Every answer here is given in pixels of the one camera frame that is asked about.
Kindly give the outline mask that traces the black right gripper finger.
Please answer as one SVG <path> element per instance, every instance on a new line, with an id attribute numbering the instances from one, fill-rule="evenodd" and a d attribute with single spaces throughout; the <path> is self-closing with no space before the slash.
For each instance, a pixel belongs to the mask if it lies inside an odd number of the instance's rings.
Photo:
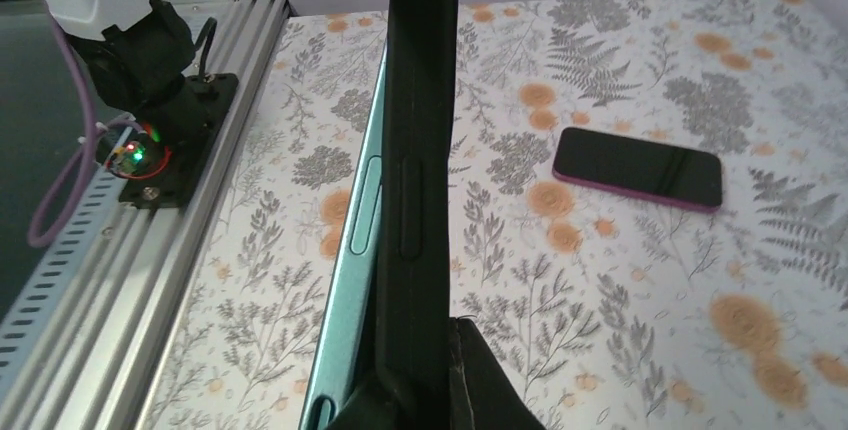
<path id="1" fill-rule="evenodd" d="M 453 429 L 544 429 L 468 318 L 450 320 L 450 418 Z"/>

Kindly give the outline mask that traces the black phone case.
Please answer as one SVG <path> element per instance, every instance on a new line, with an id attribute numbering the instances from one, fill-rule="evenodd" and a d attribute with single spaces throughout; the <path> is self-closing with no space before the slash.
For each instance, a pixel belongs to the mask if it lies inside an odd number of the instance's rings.
<path id="1" fill-rule="evenodd" d="M 446 429 L 458 0 L 389 0 L 373 366 L 334 429 Z"/>

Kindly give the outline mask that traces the teal green smartphone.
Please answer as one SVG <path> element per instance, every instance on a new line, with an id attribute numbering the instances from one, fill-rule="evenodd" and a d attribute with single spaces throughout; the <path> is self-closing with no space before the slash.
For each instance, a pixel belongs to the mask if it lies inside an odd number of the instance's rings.
<path id="1" fill-rule="evenodd" d="M 343 225 L 299 428 L 325 429 L 354 385 L 381 218 L 383 54 Z"/>

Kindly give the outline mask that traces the black smartphone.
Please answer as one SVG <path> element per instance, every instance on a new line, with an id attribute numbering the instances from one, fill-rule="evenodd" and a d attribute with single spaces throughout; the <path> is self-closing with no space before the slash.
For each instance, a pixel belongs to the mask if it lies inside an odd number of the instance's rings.
<path id="1" fill-rule="evenodd" d="M 564 182 L 692 211 L 715 212 L 724 201 L 716 155 L 579 127 L 562 130 L 552 173 Z"/>

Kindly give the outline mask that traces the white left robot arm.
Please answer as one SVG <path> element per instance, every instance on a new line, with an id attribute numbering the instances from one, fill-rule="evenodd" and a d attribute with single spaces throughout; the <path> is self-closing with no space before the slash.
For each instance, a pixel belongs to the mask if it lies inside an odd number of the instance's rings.
<path id="1" fill-rule="evenodd" d="M 195 41 L 170 3 L 45 2 L 105 104 L 152 125 L 165 142 L 207 132 L 210 113 L 183 74 L 195 58 Z"/>

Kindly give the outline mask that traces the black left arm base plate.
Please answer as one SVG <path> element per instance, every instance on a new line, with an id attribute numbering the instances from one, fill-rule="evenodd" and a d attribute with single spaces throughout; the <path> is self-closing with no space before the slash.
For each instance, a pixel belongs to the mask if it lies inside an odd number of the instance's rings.
<path id="1" fill-rule="evenodd" d="M 235 101 L 232 73 L 182 76 L 166 97 L 141 109 L 142 168 L 125 178 L 118 201 L 139 209 L 181 208 L 199 186 L 213 146 Z"/>

